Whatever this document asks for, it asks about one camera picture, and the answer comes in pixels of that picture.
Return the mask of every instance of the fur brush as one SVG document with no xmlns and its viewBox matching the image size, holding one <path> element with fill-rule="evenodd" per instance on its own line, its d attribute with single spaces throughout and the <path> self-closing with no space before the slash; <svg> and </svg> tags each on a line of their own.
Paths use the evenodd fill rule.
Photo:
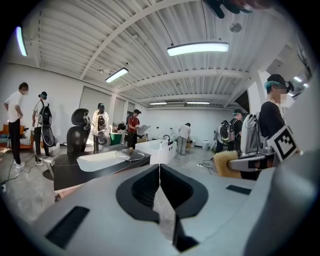
<svg viewBox="0 0 320 256">
<path fill-rule="evenodd" d="M 228 167 L 228 162 L 237 160 L 238 154 L 236 151 L 224 151 L 213 156 L 217 176 L 241 179 L 241 173 L 238 170 L 233 170 Z"/>
</svg>

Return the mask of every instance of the orange sofa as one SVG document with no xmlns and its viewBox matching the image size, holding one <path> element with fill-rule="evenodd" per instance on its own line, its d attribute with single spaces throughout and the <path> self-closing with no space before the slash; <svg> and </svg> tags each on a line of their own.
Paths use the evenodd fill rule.
<svg viewBox="0 0 320 256">
<path fill-rule="evenodd" d="M 20 125 L 20 135 L 22 135 L 25 131 L 25 126 Z M 4 124 L 3 129 L 0 130 L 0 135 L 8 135 L 9 136 L 9 125 Z M 21 138 L 20 139 L 20 149 L 33 149 L 34 144 L 34 137 L 31 136 L 31 138 Z M 11 145 L 8 143 L 8 139 L 1 139 L 0 140 L 0 148 L 10 148 Z"/>
</svg>

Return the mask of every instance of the red shirt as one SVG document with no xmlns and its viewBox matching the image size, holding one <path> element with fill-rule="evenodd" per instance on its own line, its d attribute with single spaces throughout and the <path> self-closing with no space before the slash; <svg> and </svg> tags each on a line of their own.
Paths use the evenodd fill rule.
<svg viewBox="0 0 320 256">
<path fill-rule="evenodd" d="M 139 119 L 137 118 L 137 117 L 134 117 L 134 116 L 131 116 L 130 118 L 129 118 L 129 122 L 128 122 L 128 124 L 129 125 L 131 125 L 131 126 L 133 126 L 133 127 L 136 127 L 137 125 L 140 125 L 140 121 L 139 121 Z M 129 133 L 137 133 L 137 130 L 135 130 L 135 129 L 131 129 L 130 127 L 128 128 L 128 132 Z"/>
</svg>

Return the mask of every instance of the white t-shirt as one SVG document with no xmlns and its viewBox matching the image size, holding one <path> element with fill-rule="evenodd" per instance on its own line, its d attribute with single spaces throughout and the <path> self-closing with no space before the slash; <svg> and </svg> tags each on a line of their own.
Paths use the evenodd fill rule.
<svg viewBox="0 0 320 256">
<path fill-rule="evenodd" d="M 44 105 L 45 107 L 49 105 L 49 103 L 48 103 L 45 99 L 43 99 L 42 101 L 43 101 L 43 105 Z M 33 111 L 35 111 L 35 123 L 34 123 L 34 127 L 35 127 L 35 128 L 36 128 L 36 127 L 42 127 L 42 125 L 38 122 L 38 116 L 39 116 L 39 114 L 40 114 L 40 111 L 41 111 L 42 108 L 44 107 L 43 105 L 42 105 L 41 101 L 39 101 L 39 102 L 37 103 L 37 105 L 34 107 L 34 110 L 33 110 Z"/>
<path fill-rule="evenodd" d="M 188 139 L 191 133 L 191 128 L 188 125 L 182 125 L 179 129 L 179 136 L 182 138 Z"/>
<path fill-rule="evenodd" d="M 23 95 L 20 91 L 16 91 L 9 98 L 6 99 L 5 103 L 9 105 L 8 107 L 8 117 L 9 122 L 13 123 L 19 119 L 19 114 L 16 111 L 16 105 L 21 108 Z"/>
</svg>

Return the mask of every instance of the faucet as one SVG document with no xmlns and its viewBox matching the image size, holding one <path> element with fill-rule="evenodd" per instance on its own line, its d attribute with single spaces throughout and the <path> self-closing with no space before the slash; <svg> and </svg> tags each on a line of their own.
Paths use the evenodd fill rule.
<svg viewBox="0 0 320 256">
<path fill-rule="evenodd" d="M 169 137 L 169 139 L 168 139 L 168 146 L 169 146 L 170 145 L 170 136 L 169 135 L 164 135 L 163 137 L 166 137 L 166 136 Z"/>
</svg>

